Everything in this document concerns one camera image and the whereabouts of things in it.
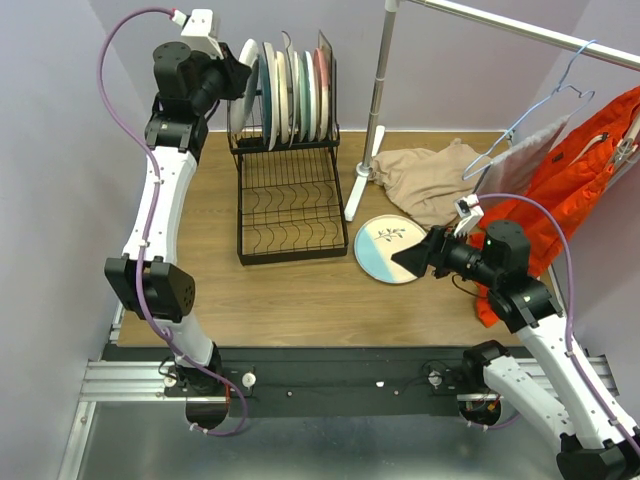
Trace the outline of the white blue striped plate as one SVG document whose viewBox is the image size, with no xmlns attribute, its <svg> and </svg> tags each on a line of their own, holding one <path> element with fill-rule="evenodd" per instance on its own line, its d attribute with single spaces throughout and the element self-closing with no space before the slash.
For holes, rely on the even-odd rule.
<svg viewBox="0 0 640 480">
<path fill-rule="evenodd" d="M 239 134 L 245 128 L 253 110 L 253 103 L 259 77 L 259 46 L 256 40 L 248 39 L 241 51 L 239 61 L 250 68 L 241 97 L 231 102 L 229 110 L 230 130 Z"/>
</svg>

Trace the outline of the cream blue leaf plate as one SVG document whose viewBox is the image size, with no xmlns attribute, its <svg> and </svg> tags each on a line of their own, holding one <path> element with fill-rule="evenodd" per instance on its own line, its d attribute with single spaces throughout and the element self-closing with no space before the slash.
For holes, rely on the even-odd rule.
<svg viewBox="0 0 640 480">
<path fill-rule="evenodd" d="M 357 263 L 373 279 L 386 284 L 406 284 L 415 275 L 395 263 L 393 254 L 419 243 L 425 230 L 406 217 L 386 214 L 366 221 L 354 241 Z"/>
</svg>

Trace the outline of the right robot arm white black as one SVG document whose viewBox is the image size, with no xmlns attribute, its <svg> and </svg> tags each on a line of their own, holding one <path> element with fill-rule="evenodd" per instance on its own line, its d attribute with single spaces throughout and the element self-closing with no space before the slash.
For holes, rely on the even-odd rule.
<svg viewBox="0 0 640 480">
<path fill-rule="evenodd" d="M 510 403 L 553 447 L 565 479 L 634 479 L 639 427 L 614 399 L 568 331 L 569 318 L 546 285 L 529 273 L 530 242 L 520 225 L 495 221 L 482 248 L 446 227 L 391 259 L 417 277 L 457 273 L 487 289 L 491 310 L 536 359 L 552 386 L 542 388 L 496 341 L 464 353 L 460 379 Z"/>
</svg>

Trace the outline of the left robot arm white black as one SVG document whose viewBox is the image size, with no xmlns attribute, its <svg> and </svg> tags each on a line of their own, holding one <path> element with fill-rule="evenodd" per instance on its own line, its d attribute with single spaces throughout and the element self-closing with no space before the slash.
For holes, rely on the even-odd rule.
<svg viewBox="0 0 640 480">
<path fill-rule="evenodd" d="M 222 101 L 236 100 L 251 69 L 226 44 L 221 56 L 183 42 L 153 52 L 157 85 L 143 146 L 143 193 L 134 227 L 120 256 L 104 273 L 123 307 L 161 337 L 175 355 L 176 381 L 199 396 L 226 392 L 216 344 L 193 311 L 194 278 L 177 265 L 177 236 L 184 201 L 208 135 L 208 116 Z"/>
</svg>

